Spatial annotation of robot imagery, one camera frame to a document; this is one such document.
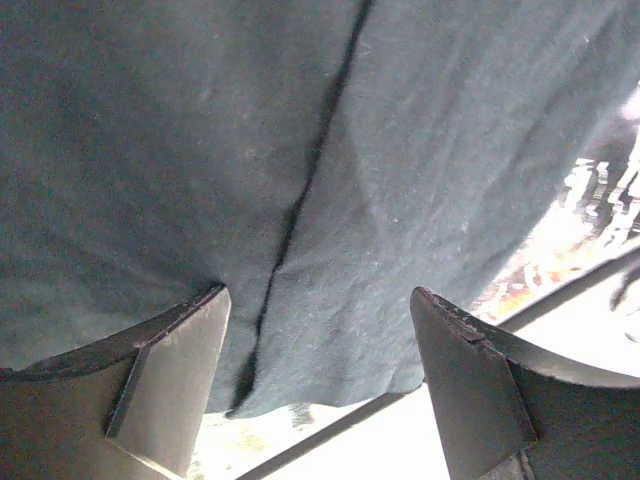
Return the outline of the black t shirt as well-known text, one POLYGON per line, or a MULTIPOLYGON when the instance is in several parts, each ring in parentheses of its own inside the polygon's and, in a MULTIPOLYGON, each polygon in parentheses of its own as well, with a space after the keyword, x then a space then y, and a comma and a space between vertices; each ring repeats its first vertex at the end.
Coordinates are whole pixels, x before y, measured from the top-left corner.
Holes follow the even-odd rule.
POLYGON ((1 364, 219 283, 209 411, 410 391, 638 78, 635 1, 5 1, 1 364))

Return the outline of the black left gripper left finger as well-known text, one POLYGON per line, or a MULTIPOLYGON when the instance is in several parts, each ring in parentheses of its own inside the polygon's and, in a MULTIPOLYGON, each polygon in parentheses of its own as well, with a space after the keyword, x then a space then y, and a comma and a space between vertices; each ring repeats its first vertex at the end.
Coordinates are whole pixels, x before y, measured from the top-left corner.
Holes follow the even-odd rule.
POLYGON ((185 478, 230 310, 215 286, 87 346, 3 369, 2 478, 185 478))

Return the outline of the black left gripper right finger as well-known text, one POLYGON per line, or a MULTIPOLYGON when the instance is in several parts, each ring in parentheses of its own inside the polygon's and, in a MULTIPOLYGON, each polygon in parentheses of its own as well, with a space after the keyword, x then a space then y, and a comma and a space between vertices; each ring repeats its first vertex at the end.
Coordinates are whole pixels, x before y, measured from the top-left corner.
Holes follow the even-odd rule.
POLYGON ((548 351, 422 287, 410 309, 451 478, 638 478, 638 378, 548 351))

